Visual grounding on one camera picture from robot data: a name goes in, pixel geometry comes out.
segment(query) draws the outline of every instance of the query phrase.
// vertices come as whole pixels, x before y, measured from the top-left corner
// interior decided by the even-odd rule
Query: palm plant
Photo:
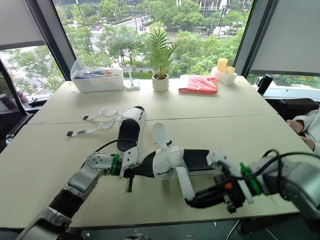
[[[154,78],[165,79],[166,70],[174,60],[174,52],[177,49],[177,44],[169,45],[167,33],[161,29],[153,29],[148,35],[148,59],[151,65],[156,68]]]

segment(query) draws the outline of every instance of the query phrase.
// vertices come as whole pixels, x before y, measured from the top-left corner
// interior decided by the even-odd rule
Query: glass window
[[[46,45],[1,50],[0,58],[26,96],[54,93],[65,81]]]
[[[146,53],[152,29],[166,31],[180,43],[167,70],[209,74],[218,58],[232,66],[251,10],[252,0],[56,0],[58,16],[77,58],[87,66],[130,64],[135,78],[155,72]]]
[[[16,100],[12,95],[5,77],[0,72],[0,113],[5,113],[6,111],[19,111],[17,107]]]
[[[262,78],[262,76],[249,73],[247,80],[250,84],[257,85],[260,78]],[[274,81],[271,83],[270,88],[277,87],[292,87],[301,90],[320,89],[320,77],[275,74]]]

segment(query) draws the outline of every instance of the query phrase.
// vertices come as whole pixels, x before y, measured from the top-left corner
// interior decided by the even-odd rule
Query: black cable
[[[280,194],[280,196],[284,199],[284,200],[289,200],[288,197],[284,194],[283,190],[282,190],[282,157],[280,157],[280,153],[275,150],[275,149],[270,149],[269,151],[267,151],[262,157],[267,157],[270,153],[274,152],[276,154],[277,160],[278,160],[278,174],[276,177],[276,188],[278,193]]]
[[[245,180],[245,181],[253,179],[253,178],[256,178],[257,176],[262,174],[272,163],[277,161],[278,158],[284,158],[284,157],[291,156],[291,155],[308,155],[308,156],[312,156],[312,157],[318,158],[320,160],[320,156],[315,155],[315,154],[310,153],[310,152],[300,152],[300,151],[287,152],[287,153],[279,155],[279,157],[275,156],[275,157],[271,158],[264,165],[262,165],[262,167],[260,167],[259,170],[257,170],[255,173],[253,173],[251,175],[248,175],[248,176],[233,176],[233,175],[231,175],[231,177],[236,179],[236,180]]]
[[[99,152],[101,149],[105,148],[106,146],[109,146],[110,144],[113,144],[115,142],[119,142],[119,141],[132,141],[134,143],[137,143],[137,140],[135,139],[131,139],[131,138],[118,138],[116,140],[110,141],[108,143],[106,143],[105,145],[101,146],[100,148],[98,148],[97,150],[95,150],[94,152]]]
[[[277,183],[276,183],[277,184],[277,190],[278,190],[280,196],[284,200],[289,201],[288,197],[282,191],[282,184],[281,184],[281,180],[282,180],[282,158],[287,157],[287,156],[292,156],[292,155],[306,155],[306,156],[315,157],[315,158],[320,160],[320,156],[315,155],[315,154],[310,153],[310,152],[300,152],[300,151],[293,151],[293,152],[287,152],[287,153],[284,153],[284,154],[279,154],[279,152],[277,150],[270,149],[269,151],[267,151],[263,155],[263,157],[266,157],[267,155],[269,155],[272,152],[275,152],[276,156],[271,158],[264,165],[262,165],[262,167],[260,167],[255,173],[253,173],[251,175],[247,175],[247,176],[233,176],[232,175],[231,177],[236,179],[236,180],[244,180],[244,181],[256,178],[257,176],[262,174],[272,163],[274,163],[275,161],[278,160],[278,175],[277,175]]]

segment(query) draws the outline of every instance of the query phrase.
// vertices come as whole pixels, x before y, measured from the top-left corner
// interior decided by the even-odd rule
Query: black chair
[[[281,117],[286,121],[296,116],[305,115],[319,108],[319,104],[310,98],[281,99]]]
[[[7,94],[13,101],[14,109],[0,112],[0,153],[17,135],[20,129],[34,116],[27,113],[20,102],[16,88],[10,78],[7,69],[0,60],[0,94]]]

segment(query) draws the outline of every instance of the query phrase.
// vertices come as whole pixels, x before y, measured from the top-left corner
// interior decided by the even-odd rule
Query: person's hand
[[[286,123],[295,131],[297,134],[301,133],[304,129],[304,125],[301,122],[295,120],[287,120]]]
[[[302,141],[305,142],[305,144],[308,145],[308,147],[309,147],[312,151],[315,150],[316,144],[315,144],[315,142],[314,142],[312,139],[310,139],[310,138],[308,138],[308,137],[304,137],[304,136],[300,136],[300,138],[302,139]]]

